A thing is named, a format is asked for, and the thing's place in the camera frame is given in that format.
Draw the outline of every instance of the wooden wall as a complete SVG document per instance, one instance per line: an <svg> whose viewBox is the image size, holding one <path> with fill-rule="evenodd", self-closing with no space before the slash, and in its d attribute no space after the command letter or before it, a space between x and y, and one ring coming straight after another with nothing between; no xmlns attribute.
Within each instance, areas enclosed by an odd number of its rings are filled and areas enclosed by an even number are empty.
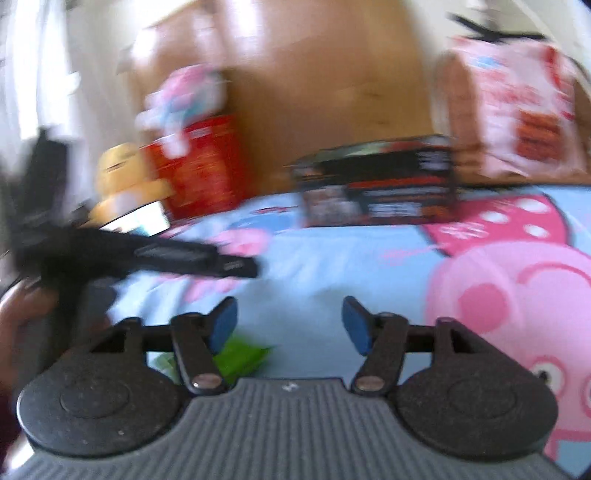
<svg viewBox="0 0 591 480"><path fill-rule="evenodd" d="M421 51L402 0L207 0L140 33L128 72L138 111L174 69L209 61L260 194L320 148L433 132Z"/></svg>

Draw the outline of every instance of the peppa pig print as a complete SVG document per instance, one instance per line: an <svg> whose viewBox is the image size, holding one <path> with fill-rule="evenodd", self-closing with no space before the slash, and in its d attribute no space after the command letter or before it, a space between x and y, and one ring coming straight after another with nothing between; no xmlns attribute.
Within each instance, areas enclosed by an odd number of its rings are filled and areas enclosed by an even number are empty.
<svg viewBox="0 0 591 480"><path fill-rule="evenodd" d="M543 195L464 202L463 222L425 229L449 256L432 276L426 320L455 317L530 369L560 408L545 452L591 441L591 257L572 248Z"/></svg>

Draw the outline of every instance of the pink packaging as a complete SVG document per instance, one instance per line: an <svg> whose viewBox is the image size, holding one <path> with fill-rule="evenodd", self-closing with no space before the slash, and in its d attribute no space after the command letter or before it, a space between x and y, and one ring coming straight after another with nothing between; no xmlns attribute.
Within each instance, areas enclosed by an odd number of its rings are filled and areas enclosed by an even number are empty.
<svg viewBox="0 0 591 480"><path fill-rule="evenodd" d="M574 121L573 63L535 40L494 44L457 39L452 52L469 69L486 156L482 174L563 176L584 171Z"/></svg>

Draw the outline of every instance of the black box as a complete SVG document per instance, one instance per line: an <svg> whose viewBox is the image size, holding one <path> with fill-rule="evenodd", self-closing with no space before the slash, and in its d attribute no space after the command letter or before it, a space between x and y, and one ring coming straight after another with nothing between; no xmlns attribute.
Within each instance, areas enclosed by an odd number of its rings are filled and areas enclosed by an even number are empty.
<svg viewBox="0 0 591 480"><path fill-rule="evenodd" d="M321 150L291 169L308 226L455 220L452 152L442 135Z"/></svg>

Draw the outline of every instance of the green object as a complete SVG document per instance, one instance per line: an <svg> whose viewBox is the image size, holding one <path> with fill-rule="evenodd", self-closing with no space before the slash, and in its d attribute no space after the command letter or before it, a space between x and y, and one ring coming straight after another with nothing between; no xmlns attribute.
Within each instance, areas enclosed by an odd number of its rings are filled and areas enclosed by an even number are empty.
<svg viewBox="0 0 591 480"><path fill-rule="evenodd" d="M226 382L231 385L238 378L246 377L259 368L270 352L271 348L255 346L240 335L232 335L213 360ZM161 353L151 366L168 376L174 383L181 384L173 353Z"/></svg>

